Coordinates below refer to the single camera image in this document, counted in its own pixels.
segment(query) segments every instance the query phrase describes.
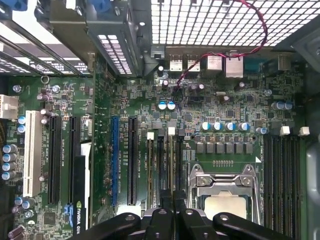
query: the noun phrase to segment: white pci slot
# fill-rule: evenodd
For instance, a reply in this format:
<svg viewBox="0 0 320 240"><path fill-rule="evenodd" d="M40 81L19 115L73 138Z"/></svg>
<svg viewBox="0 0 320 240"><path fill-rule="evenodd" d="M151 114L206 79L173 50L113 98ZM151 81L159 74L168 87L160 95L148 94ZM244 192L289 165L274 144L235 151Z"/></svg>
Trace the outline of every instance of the white pci slot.
<svg viewBox="0 0 320 240"><path fill-rule="evenodd" d="M23 163L23 197L40 193L42 160L42 115L39 111L25 111L25 139Z"/></svg>

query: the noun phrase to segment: pcie slot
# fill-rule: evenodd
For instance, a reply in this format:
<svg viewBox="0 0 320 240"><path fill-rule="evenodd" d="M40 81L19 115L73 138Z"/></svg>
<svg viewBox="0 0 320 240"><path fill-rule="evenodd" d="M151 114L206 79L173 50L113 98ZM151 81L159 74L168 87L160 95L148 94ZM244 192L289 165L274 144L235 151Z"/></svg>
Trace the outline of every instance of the pcie slot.
<svg viewBox="0 0 320 240"><path fill-rule="evenodd" d="M25 140L23 162L23 197L33 197L41 190L42 115L39 111L25 112Z"/></svg>
<svg viewBox="0 0 320 240"><path fill-rule="evenodd" d="M61 128L62 118L51 116L49 119L48 204L58 204L60 200Z"/></svg>
<svg viewBox="0 0 320 240"><path fill-rule="evenodd" d="M137 202L137 178L138 178L138 119L129 117L128 139L128 205Z"/></svg>
<svg viewBox="0 0 320 240"><path fill-rule="evenodd" d="M80 135L81 135L81 121L78 117L72 116L69 119L69 195L68 202L74 202L74 169L75 157L80 156Z"/></svg>
<svg viewBox="0 0 320 240"><path fill-rule="evenodd" d="M182 179L182 145L184 138L177 136L176 139L176 171L175 171L175 190L181 190L181 179Z"/></svg>
<svg viewBox="0 0 320 240"><path fill-rule="evenodd" d="M153 177L153 163L154 163L154 140L149 139L147 141L147 178L148 178L148 189L147 189L147 207L153 208L153 190L154 190L154 177Z"/></svg>
<svg viewBox="0 0 320 240"><path fill-rule="evenodd" d="M112 140L112 206L115 207L118 200L118 167L119 167L119 117L111 118Z"/></svg>

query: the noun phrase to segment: motherboard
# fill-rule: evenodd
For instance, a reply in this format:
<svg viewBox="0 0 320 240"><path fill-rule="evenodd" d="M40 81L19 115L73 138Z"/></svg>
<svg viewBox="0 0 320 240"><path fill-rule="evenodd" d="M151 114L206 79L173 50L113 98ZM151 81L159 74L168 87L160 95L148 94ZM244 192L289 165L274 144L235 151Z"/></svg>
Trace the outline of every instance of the motherboard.
<svg viewBox="0 0 320 240"><path fill-rule="evenodd" d="M114 78L99 63L88 78L13 77L15 226L24 239L65 240L182 190L209 219L231 212L303 236L303 86L298 64L241 79L201 72L179 88L167 70Z"/></svg>

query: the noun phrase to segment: red wire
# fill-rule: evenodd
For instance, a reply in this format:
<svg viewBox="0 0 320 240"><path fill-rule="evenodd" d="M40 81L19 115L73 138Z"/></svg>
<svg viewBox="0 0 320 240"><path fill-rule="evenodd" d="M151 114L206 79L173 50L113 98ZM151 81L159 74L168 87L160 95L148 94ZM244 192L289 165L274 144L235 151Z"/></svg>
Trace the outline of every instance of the red wire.
<svg viewBox="0 0 320 240"><path fill-rule="evenodd" d="M180 86L180 83L182 81L182 79L187 75L187 73L197 64L200 62L201 59L208 57L208 56L217 56L217 57L222 57L222 58L240 58L240 57L244 57L250 54L255 54L258 51L260 51L260 49L263 48L263 46L266 44L267 39L268 39L268 27L267 24L264 20L264 16L262 15L261 12L259 12L259 10L251 3L246 2L245 0L233 0L234 2L238 2L238 3L242 3L243 5L245 5L247 8L249 9L253 9L255 11L255 13L258 15L258 18L260 20L260 22L262 23L262 28L263 28L263 32L264 32L264 38L260 44L260 46L257 46L256 48L252 49L250 52L243 52L243 53L236 53L236 54L232 54L232 55L227 55L227 54L223 54L223 53L214 53L214 52L208 52L203 54L197 61L195 61L194 64L192 64L184 73L182 73L177 81L177 86Z"/></svg>

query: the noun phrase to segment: blue pcie slot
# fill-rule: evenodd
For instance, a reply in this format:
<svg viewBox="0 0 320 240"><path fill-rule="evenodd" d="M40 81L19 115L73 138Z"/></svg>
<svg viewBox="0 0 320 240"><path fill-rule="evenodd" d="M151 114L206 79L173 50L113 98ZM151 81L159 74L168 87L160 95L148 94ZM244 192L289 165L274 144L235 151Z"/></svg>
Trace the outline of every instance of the blue pcie slot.
<svg viewBox="0 0 320 240"><path fill-rule="evenodd" d="M118 200L118 165L119 165L119 117L111 118L112 127L112 206L115 207Z"/></svg>

